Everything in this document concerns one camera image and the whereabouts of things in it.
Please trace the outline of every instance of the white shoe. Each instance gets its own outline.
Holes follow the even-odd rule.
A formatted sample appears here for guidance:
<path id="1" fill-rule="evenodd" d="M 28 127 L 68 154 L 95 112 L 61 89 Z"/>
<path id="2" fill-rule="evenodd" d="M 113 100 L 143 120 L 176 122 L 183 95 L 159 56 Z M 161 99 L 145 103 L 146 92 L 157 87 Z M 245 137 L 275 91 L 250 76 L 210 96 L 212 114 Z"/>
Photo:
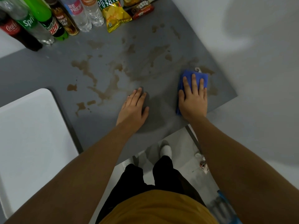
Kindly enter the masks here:
<path id="1" fill-rule="evenodd" d="M 162 156 L 169 156 L 169 158 L 172 157 L 172 150 L 171 150 L 171 147 L 169 145 L 164 145 L 161 148 L 160 157 L 162 157 Z"/>
<path id="2" fill-rule="evenodd" d="M 124 168 L 126 168 L 131 163 L 134 164 L 133 157 L 125 160 L 124 162 L 122 162 Z"/>

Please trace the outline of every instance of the blue object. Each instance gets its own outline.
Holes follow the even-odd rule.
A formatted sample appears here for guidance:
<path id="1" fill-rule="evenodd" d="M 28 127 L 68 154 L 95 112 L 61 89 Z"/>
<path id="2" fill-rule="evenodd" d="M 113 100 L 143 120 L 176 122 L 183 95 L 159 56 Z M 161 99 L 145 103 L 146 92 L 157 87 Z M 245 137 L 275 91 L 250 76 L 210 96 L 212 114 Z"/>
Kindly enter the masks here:
<path id="1" fill-rule="evenodd" d="M 180 81 L 178 83 L 178 91 L 183 90 L 184 93 L 185 93 L 185 88 L 184 88 L 184 83 L 183 83 L 183 77 L 184 76 L 186 76 L 187 81 L 188 81 L 189 86 L 190 86 L 191 91 L 192 91 L 192 86 L 191 86 L 192 74 L 195 74 L 195 76 L 196 76 L 197 90 L 199 90 L 199 81 L 200 81 L 200 79 L 204 79 L 204 88 L 207 87 L 207 79 L 208 79 L 207 74 L 201 73 L 201 72 L 196 72 L 196 71 L 185 70 L 183 72 L 183 74 L 181 75 L 181 77 L 180 77 Z M 178 105 L 177 105 L 177 108 L 176 108 L 176 114 L 179 115 L 179 116 L 182 115 L 180 109 L 178 108 Z"/>

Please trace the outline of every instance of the forearm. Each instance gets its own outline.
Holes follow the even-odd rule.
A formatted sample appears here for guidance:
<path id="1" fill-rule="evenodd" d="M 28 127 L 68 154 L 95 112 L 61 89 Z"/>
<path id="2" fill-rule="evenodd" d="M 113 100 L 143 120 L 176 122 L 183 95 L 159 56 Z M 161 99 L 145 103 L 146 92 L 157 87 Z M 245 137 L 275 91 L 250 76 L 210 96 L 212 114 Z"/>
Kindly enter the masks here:
<path id="1" fill-rule="evenodd" d="M 295 221 L 299 193 L 270 165 L 206 118 L 190 123 L 216 183 L 244 223 Z"/>
<path id="2" fill-rule="evenodd" d="M 88 223 L 132 135 L 124 123 L 65 166 L 7 223 Z"/>

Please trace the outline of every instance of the hand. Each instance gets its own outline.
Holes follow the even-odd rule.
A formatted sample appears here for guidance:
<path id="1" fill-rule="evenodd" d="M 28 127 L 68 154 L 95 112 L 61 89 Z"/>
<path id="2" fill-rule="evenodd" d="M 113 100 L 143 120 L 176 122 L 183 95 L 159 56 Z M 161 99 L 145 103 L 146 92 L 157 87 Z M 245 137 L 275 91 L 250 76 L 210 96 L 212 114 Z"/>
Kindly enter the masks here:
<path id="1" fill-rule="evenodd" d="M 184 91 L 178 92 L 178 107 L 183 117 L 192 122 L 200 117 L 207 116 L 207 88 L 204 88 L 204 79 L 200 79 L 199 90 L 197 90 L 197 83 L 195 74 L 192 75 L 192 91 L 188 84 L 187 78 L 183 78 L 186 99 Z"/>
<path id="2" fill-rule="evenodd" d="M 139 130 L 149 115 L 149 107 L 146 107 L 144 112 L 141 113 L 144 99 L 147 95 L 146 93 L 143 93 L 142 96 L 140 96 L 141 91 L 141 88 L 134 90 L 133 93 L 127 97 L 116 121 L 116 125 L 125 121 L 126 124 L 129 124 L 129 128 L 133 133 L 136 133 Z"/>

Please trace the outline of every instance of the bottle cap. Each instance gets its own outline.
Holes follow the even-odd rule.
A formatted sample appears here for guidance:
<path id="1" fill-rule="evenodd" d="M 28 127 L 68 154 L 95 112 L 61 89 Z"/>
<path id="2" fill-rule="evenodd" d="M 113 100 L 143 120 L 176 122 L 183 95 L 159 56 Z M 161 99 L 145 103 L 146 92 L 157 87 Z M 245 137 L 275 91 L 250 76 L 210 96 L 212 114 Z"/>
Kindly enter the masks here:
<path id="1" fill-rule="evenodd" d="M 49 5 L 53 5 L 57 2 L 58 0 L 45 0 L 45 2 Z"/>

